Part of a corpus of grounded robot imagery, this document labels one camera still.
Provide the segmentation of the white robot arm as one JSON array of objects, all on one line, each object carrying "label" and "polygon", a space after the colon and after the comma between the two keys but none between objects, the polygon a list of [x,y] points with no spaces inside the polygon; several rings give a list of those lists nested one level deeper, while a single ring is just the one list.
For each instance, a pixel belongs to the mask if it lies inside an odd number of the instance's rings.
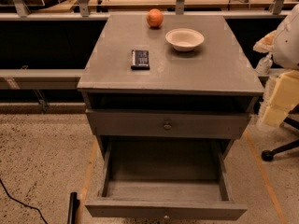
[{"label": "white robot arm", "polygon": [[260,53],[270,52],[274,63],[286,69],[276,78],[260,115],[263,123],[278,126],[299,105],[299,5],[275,31],[256,42],[253,49]]}]

